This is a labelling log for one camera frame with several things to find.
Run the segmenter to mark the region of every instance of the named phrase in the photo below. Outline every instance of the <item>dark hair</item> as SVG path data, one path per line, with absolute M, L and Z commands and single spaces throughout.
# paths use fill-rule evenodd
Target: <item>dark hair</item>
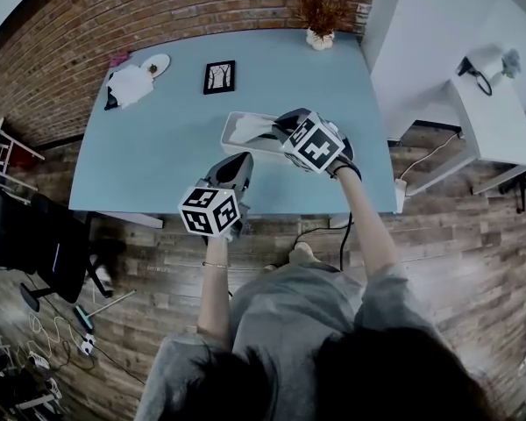
M 187 383 L 178 405 L 166 401 L 160 421 L 226 419 L 259 421 L 272 414 L 277 389 L 276 372 L 269 360 L 247 348 L 245 358 L 234 353 L 213 353 L 196 361 L 202 377 Z
M 316 419 L 495 421 L 481 386 L 427 332 L 357 328 L 316 351 Z

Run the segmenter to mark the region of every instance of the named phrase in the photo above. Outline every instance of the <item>blue table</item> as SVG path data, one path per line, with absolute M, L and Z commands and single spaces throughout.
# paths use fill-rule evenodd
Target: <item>blue table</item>
M 185 189 L 225 157 L 220 136 L 230 112 L 280 116 L 306 107 L 347 135 L 375 208 L 394 211 L 386 135 L 355 37 L 339 33 L 333 48 L 316 52 L 305 36 L 303 30 L 229 32 L 140 50 L 119 68 L 140 66 L 159 53 L 169 54 L 171 65 L 149 95 L 105 111 L 105 84 L 119 68 L 111 69 L 89 118 L 70 209 L 176 213 Z M 228 60 L 236 61 L 236 91 L 205 96 L 206 64 Z M 252 214 L 348 211 L 339 184 L 327 174 L 259 161 L 244 202 Z

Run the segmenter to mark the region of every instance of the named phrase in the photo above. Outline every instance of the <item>pink object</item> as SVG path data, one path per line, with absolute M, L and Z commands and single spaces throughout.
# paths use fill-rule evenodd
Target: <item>pink object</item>
M 114 54 L 113 56 L 111 56 L 109 67 L 116 67 L 122 64 L 123 62 L 127 61 L 130 57 L 131 56 L 127 52 Z

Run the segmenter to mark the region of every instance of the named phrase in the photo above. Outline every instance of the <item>gray shirt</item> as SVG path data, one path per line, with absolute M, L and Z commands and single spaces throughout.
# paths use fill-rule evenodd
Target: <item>gray shirt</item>
M 287 265 L 249 282 L 231 299 L 232 351 L 264 351 L 280 377 L 274 419 L 312 419 L 311 353 L 331 335 L 355 326 L 384 330 L 415 327 L 440 339 L 408 287 L 401 266 L 376 273 L 366 290 L 343 273 L 313 263 Z M 188 381 L 199 376 L 192 360 L 221 346 L 200 334 L 169 336 L 148 376 L 136 421 L 157 421 L 167 397 L 178 403 Z

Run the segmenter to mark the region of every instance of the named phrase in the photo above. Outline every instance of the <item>white cloth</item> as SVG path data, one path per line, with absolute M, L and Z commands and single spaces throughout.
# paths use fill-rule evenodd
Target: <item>white cloth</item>
M 129 65 L 113 74 L 107 85 L 118 103 L 126 108 L 153 91 L 152 75 L 143 68 Z
M 236 129 L 230 135 L 230 142 L 244 144 L 261 134 L 272 131 L 273 120 L 258 117 L 255 114 L 245 114 L 236 121 Z

